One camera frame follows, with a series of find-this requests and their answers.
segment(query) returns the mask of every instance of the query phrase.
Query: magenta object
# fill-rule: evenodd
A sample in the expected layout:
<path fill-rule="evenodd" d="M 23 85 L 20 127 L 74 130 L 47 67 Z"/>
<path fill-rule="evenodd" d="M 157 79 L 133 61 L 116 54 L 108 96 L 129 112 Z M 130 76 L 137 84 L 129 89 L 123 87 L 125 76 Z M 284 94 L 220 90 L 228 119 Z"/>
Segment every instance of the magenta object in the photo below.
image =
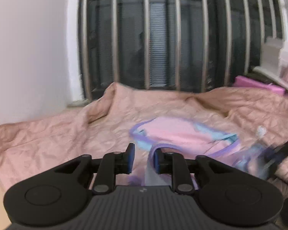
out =
<path fill-rule="evenodd" d="M 283 96 L 285 94 L 285 88 L 282 88 L 278 85 L 266 85 L 264 83 L 252 80 L 250 78 L 246 78 L 243 76 L 237 76 L 235 78 L 235 83 L 233 84 L 234 87 L 254 87 L 254 88 L 261 88 L 270 90 L 273 93 L 279 94 Z"/>

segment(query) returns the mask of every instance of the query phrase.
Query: pink and blue garment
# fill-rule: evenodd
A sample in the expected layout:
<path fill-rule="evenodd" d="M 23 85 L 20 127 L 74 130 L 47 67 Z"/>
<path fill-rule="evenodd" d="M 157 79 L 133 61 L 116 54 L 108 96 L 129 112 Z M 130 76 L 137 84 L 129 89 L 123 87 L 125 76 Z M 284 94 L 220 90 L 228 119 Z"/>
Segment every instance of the pink and blue garment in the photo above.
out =
<path fill-rule="evenodd" d="M 145 181 L 142 183 L 148 186 L 170 185 L 169 176 L 158 175 L 153 169 L 153 154 L 158 148 L 181 153 L 188 159 L 206 155 L 245 172 L 250 159 L 259 156 L 263 150 L 260 145 L 255 145 L 241 151 L 236 134 L 218 131 L 203 123 L 178 117 L 157 117 L 139 123 L 130 130 L 130 135 L 137 147 L 149 152 Z M 264 178 L 266 173 L 261 172 L 257 176 Z"/>

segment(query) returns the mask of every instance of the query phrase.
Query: circular cover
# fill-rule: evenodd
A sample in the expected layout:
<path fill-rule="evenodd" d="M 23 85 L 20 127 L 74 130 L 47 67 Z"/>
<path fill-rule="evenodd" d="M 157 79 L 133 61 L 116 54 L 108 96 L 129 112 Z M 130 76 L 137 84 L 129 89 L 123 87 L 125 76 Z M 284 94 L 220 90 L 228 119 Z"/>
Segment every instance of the circular cover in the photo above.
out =
<path fill-rule="evenodd" d="M 54 175 L 49 181 L 33 177 L 14 185 L 3 203 L 12 222 L 41 227 L 72 219 L 88 199 L 88 191 L 76 181 Z"/>
<path fill-rule="evenodd" d="M 283 196 L 274 185 L 256 177 L 223 173 L 200 190 L 199 201 L 220 222 L 252 227 L 273 220 L 282 209 Z"/>

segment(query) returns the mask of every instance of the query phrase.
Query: ribbed gray panel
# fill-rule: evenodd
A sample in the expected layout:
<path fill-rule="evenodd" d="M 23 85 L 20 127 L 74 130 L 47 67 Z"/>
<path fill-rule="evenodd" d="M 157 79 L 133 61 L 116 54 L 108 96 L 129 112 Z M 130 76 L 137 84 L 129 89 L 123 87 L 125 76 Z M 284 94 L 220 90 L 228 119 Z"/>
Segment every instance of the ribbed gray panel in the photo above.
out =
<path fill-rule="evenodd" d="M 109 195 L 95 196 L 83 213 L 68 223 L 49 228 L 17 224 L 8 230 L 237 230 L 205 215 L 190 196 L 168 186 L 118 186 Z M 248 228 L 278 230 L 273 224 Z"/>
<path fill-rule="evenodd" d="M 151 3 L 151 65 L 152 87 L 167 85 L 166 4 Z"/>

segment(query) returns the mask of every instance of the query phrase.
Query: black device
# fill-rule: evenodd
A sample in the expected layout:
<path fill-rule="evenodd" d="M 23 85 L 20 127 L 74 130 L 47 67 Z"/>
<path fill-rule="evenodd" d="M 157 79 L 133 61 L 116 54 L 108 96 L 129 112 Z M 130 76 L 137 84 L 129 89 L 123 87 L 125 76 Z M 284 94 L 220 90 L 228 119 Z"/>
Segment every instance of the black device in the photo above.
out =
<path fill-rule="evenodd" d="M 124 153 L 82 155 L 15 184 L 4 196 L 7 229 L 278 229 L 273 221 L 283 197 L 266 181 L 206 156 L 184 159 L 158 149 L 154 168 L 170 174 L 172 186 L 116 186 L 115 176 L 130 174 L 133 160 L 129 144 Z"/>

